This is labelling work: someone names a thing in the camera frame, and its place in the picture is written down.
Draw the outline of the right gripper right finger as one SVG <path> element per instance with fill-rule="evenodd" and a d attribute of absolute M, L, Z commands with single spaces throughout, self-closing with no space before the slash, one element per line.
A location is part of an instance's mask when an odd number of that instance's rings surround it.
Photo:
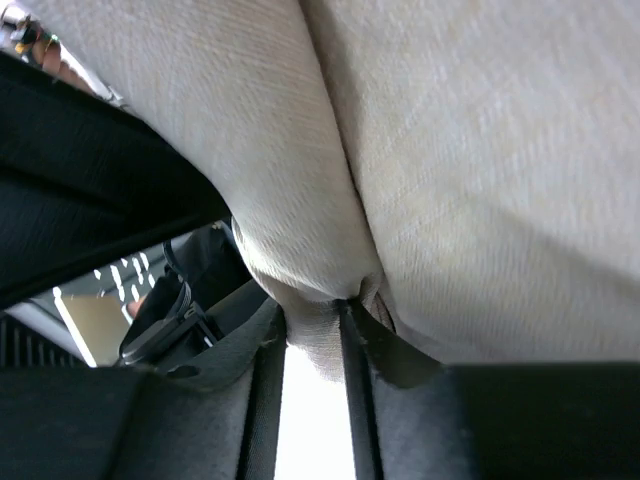
<path fill-rule="evenodd" d="M 360 479 L 635 479 L 635 363 L 441 364 L 338 305 Z"/>

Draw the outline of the beige cloth napkin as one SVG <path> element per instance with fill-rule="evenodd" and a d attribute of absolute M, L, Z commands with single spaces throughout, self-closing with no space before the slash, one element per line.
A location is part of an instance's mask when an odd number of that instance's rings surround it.
<path fill-rule="evenodd" d="M 445 363 L 639 357 L 635 1 L 28 1 L 192 162 L 329 376 L 357 297 Z"/>

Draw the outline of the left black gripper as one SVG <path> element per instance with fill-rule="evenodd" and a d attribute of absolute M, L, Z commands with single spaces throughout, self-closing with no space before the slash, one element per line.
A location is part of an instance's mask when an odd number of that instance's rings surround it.
<path fill-rule="evenodd" d="M 24 62 L 1 59 L 1 304 L 227 216 L 214 186 L 144 122 Z M 162 244 L 123 366 L 171 368 L 246 323 L 267 295 L 229 222 Z"/>

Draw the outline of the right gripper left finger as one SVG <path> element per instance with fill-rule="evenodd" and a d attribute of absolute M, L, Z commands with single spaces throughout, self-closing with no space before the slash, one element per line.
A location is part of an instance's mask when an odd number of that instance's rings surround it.
<path fill-rule="evenodd" d="M 270 479 L 285 353 L 264 302 L 170 373 L 28 368 L 1 373 L 5 479 Z"/>

